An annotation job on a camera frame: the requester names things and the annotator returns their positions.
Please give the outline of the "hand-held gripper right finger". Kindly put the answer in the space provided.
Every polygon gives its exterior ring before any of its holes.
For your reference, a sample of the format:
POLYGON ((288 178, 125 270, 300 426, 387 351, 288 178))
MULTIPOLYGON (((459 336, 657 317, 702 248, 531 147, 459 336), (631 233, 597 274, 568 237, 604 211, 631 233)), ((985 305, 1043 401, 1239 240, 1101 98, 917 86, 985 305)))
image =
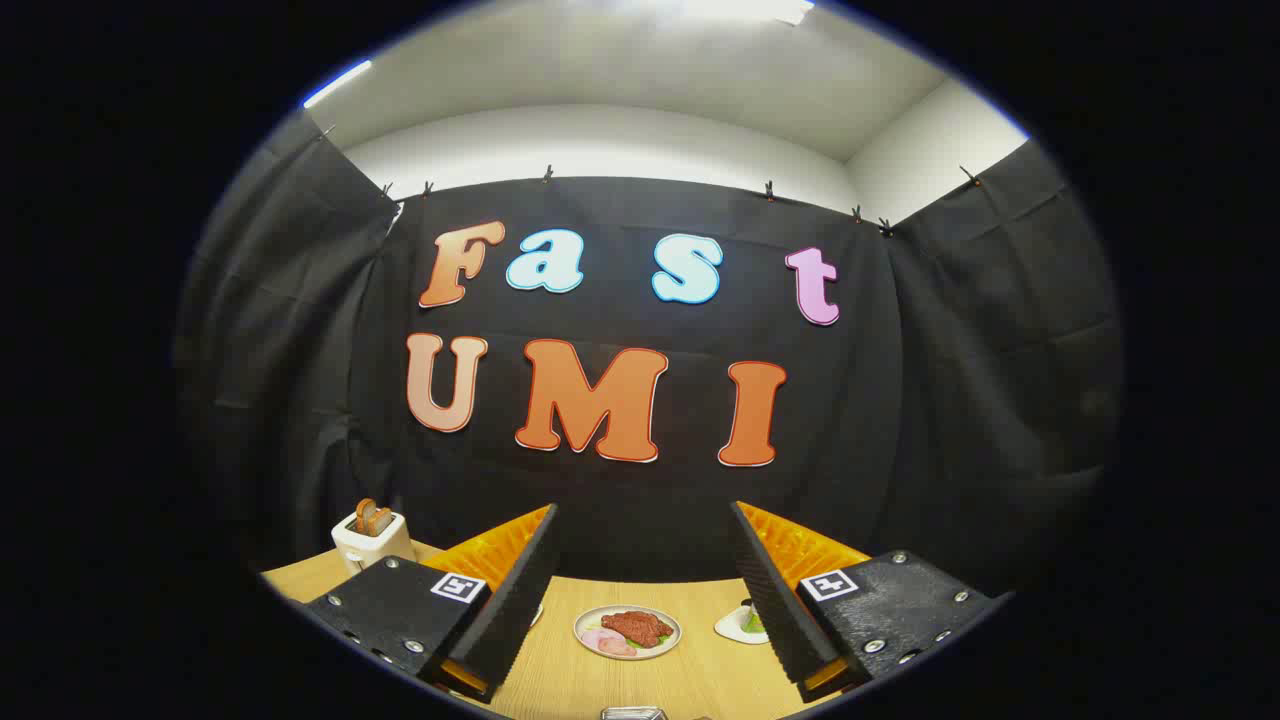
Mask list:
POLYGON ((1001 610, 914 551, 870 556, 742 501, 733 561, 801 700, 852 691, 937 655, 1001 610))

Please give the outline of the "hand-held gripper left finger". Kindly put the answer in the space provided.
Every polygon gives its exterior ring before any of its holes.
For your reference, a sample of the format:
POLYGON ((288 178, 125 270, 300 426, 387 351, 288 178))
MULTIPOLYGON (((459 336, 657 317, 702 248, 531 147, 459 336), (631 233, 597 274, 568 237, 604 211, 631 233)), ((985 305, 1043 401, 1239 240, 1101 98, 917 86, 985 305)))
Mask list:
POLYGON ((401 673, 488 703, 559 561, 558 515, 548 503, 424 562, 390 555, 303 607, 401 673))

